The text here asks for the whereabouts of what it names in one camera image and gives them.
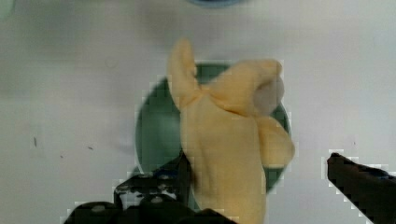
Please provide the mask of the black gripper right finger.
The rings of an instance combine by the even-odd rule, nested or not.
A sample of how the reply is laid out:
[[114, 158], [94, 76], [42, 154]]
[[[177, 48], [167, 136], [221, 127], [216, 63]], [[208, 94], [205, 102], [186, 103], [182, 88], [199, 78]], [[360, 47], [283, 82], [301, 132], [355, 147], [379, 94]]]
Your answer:
[[327, 159], [327, 177], [374, 224], [395, 224], [395, 176], [339, 153]]

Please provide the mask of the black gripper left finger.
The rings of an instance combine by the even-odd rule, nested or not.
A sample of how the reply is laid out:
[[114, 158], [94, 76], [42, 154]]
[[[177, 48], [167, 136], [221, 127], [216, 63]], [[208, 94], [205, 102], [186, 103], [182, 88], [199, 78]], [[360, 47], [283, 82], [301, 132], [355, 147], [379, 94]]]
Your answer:
[[114, 201], [77, 206], [64, 224], [236, 224], [212, 209], [189, 207], [191, 166], [178, 157], [114, 189]]

